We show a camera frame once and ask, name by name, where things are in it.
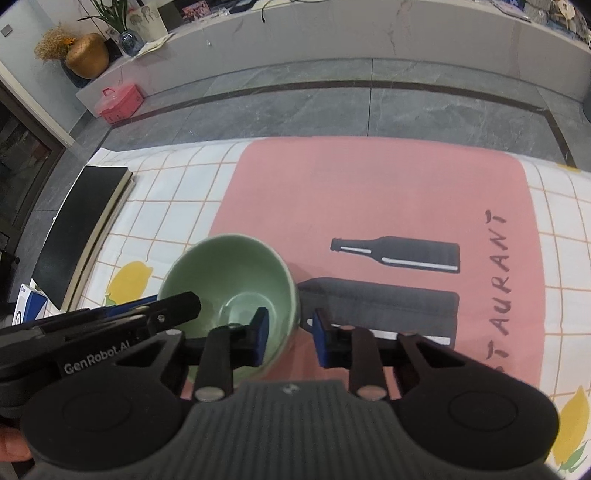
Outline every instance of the photo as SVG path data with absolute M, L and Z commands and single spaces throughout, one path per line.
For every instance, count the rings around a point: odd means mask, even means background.
M 201 0 L 195 4 L 189 5 L 183 8 L 183 19 L 184 20 L 197 20 L 198 18 L 203 18 L 208 15 L 211 15 L 212 11 L 209 9 L 209 6 L 205 0 Z

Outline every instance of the yellow lemon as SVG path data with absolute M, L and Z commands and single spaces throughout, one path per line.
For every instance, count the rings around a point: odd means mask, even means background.
M 583 441 L 589 422 L 589 402 L 579 387 L 560 412 L 560 428 L 552 447 L 556 465 L 565 463 Z
M 120 305 L 142 297 L 153 268 L 136 261 L 125 265 L 111 280 L 106 292 L 107 304 Z

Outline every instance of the black notebook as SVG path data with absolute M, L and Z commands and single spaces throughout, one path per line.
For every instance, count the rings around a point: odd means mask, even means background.
M 70 310 L 111 226 L 129 195 L 127 167 L 86 166 L 68 193 L 33 271 L 37 287 L 60 310 Z

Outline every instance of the pink basket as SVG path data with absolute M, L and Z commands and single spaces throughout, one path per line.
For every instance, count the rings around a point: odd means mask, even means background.
M 129 118 L 144 102 L 144 97 L 135 85 L 125 85 L 117 90 L 106 88 L 103 95 L 96 104 L 96 111 L 110 124 Z

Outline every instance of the gray marble floor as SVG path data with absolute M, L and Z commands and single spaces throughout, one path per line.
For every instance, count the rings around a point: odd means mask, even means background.
M 476 70 L 405 60 L 326 60 L 229 73 L 159 93 L 136 115 L 237 90 L 319 80 L 386 80 L 457 87 L 549 109 L 577 165 L 591 171 L 591 124 L 581 105 L 534 85 Z M 60 159 L 19 244 L 12 286 L 29 282 L 67 192 L 99 144 L 131 150 L 201 140 L 286 135 L 373 135 L 493 148 L 563 163 L 545 119 L 536 113 L 465 96 L 364 87 L 256 93 L 189 106 L 116 129 L 92 119 Z

